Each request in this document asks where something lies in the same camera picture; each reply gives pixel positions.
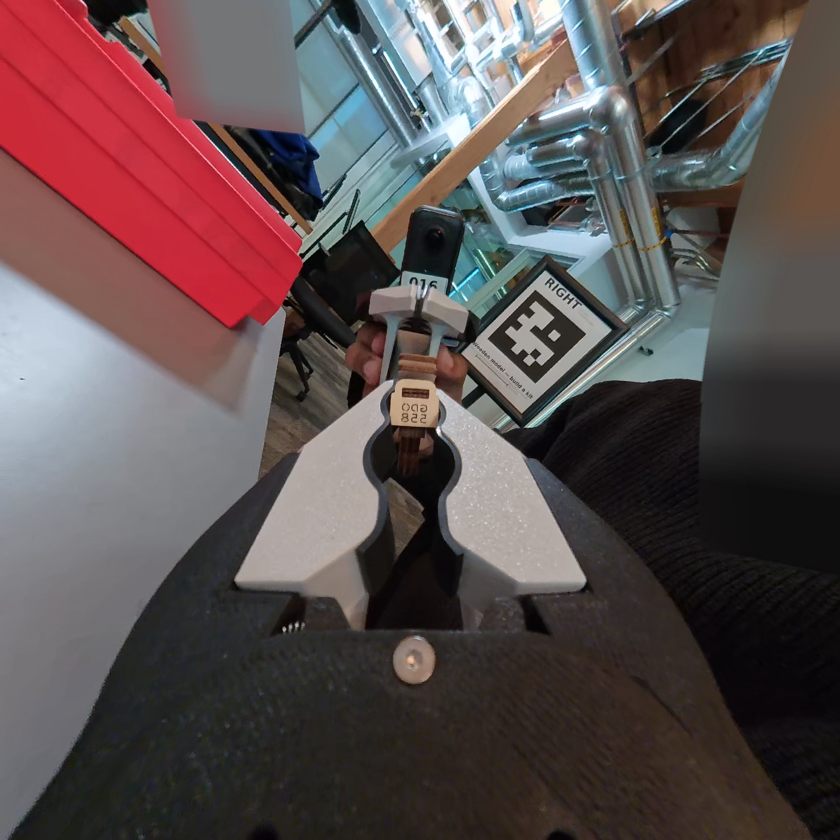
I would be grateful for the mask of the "red plastic bin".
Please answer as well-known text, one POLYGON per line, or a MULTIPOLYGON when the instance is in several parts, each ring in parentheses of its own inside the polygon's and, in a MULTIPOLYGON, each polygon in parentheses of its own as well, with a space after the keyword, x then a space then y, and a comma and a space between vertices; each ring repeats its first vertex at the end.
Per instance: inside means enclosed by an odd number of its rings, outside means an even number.
POLYGON ((229 328, 281 308, 301 237, 83 2, 1 2, 3 151, 229 328))

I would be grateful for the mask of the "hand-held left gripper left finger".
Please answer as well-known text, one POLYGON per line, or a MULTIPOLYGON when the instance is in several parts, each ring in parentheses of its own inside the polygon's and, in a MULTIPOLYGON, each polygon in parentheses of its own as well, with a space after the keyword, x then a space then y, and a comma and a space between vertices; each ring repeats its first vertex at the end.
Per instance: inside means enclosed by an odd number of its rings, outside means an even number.
POLYGON ((386 381, 286 458, 290 470, 245 560, 237 588, 332 598, 353 630, 396 560, 385 481, 396 457, 386 381))

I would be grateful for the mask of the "black office chair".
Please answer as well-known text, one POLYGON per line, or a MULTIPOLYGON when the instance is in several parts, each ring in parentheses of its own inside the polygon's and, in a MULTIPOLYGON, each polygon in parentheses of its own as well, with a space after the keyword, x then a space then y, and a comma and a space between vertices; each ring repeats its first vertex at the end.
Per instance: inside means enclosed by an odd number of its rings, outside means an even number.
MULTIPOLYGON (((373 291, 389 287, 398 277, 392 257, 373 239, 364 223, 358 223, 336 245, 318 249, 303 263, 290 289, 286 324, 280 354, 291 358, 302 390, 297 399, 309 394, 313 368, 301 350, 301 342, 320 334, 341 349, 355 342, 356 333, 373 322, 369 304, 373 291)), ((362 384, 352 384, 348 407, 361 399, 362 384)))

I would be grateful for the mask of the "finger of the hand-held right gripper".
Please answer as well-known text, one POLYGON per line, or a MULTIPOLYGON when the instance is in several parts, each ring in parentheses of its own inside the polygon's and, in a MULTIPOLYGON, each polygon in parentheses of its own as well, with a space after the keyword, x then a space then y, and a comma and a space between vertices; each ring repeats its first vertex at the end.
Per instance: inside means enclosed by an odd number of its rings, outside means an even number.
POLYGON ((427 356, 436 359, 444 338, 462 340, 468 332, 469 312, 439 290, 426 290, 420 303, 420 319, 430 329, 427 356))
POLYGON ((380 384, 389 379, 394 358, 421 351, 421 319, 417 307, 415 287, 388 287, 371 294, 369 314, 374 321, 385 325, 380 384))

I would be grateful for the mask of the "bundle of silver ducts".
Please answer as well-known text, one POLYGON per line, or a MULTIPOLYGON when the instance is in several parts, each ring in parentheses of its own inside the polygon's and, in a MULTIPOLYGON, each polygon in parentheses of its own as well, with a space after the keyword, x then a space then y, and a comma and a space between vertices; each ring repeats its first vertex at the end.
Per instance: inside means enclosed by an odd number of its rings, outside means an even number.
POLYGON ((751 101, 728 141, 696 156, 668 155, 654 163, 644 148, 641 124, 623 73, 610 14, 603 2, 562 2, 561 17, 577 71, 506 140, 567 140, 589 129, 587 139, 606 152, 607 173, 631 229, 631 254, 643 270, 642 289, 660 312, 680 304, 657 194, 707 192, 739 183, 749 169, 761 127, 784 68, 751 101))

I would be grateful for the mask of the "light wooden beam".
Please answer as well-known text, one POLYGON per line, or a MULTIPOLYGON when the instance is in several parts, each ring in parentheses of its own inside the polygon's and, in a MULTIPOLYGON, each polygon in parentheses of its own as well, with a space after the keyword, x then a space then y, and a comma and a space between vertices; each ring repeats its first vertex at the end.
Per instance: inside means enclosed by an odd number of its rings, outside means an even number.
POLYGON ((377 225, 376 243, 389 254, 406 236, 410 216, 418 207, 437 206, 538 107, 549 100, 578 67, 567 39, 507 94, 377 225))

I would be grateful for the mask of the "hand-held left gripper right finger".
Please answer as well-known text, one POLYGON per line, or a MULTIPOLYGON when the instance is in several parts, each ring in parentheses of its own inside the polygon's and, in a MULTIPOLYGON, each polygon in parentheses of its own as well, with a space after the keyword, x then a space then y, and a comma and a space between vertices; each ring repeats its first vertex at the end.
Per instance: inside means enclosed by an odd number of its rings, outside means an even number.
POLYGON ((457 597, 478 628, 499 597, 580 592, 586 577, 525 457, 448 395, 437 430, 455 455, 439 515, 461 559, 457 597))

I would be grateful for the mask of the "small wooden model piece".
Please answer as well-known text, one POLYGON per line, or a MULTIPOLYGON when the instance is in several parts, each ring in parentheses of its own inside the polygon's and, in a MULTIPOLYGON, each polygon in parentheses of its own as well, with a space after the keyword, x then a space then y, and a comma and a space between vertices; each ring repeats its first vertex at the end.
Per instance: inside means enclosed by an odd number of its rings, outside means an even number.
POLYGON ((434 451, 439 419, 437 363, 432 356, 402 353, 397 364, 390 418, 397 449, 397 470, 415 476, 434 451))

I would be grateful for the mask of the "blue jacket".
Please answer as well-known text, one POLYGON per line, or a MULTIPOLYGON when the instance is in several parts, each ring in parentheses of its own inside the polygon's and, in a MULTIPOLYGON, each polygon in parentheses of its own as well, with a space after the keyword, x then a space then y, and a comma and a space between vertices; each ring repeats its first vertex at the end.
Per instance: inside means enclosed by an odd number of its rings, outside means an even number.
POLYGON ((310 196, 316 209, 322 207, 322 190, 316 173, 318 150, 305 134, 255 130, 269 160, 281 168, 303 193, 310 196))

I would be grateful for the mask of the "person's right hand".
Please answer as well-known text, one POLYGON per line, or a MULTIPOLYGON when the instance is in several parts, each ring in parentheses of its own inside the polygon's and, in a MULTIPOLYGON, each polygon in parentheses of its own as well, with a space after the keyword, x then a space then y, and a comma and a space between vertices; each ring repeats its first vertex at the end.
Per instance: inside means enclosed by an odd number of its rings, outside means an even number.
MULTIPOLYGON (((355 342, 347 350, 345 366, 356 376, 352 384, 362 384, 362 397, 380 384, 384 347, 385 326, 369 322, 356 333, 355 342)), ((460 402, 467 374, 468 366, 463 356, 441 346, 437 354, 437 387, 460 402)))

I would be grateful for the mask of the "framed marker sign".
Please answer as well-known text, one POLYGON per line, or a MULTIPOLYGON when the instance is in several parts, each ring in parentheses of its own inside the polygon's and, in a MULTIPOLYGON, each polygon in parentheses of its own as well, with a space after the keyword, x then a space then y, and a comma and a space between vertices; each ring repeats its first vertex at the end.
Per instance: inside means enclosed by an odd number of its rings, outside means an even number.
POLYGON ((628 330, 545 256, 481 320, 462 355, 473 381, 523 426, 628 330))

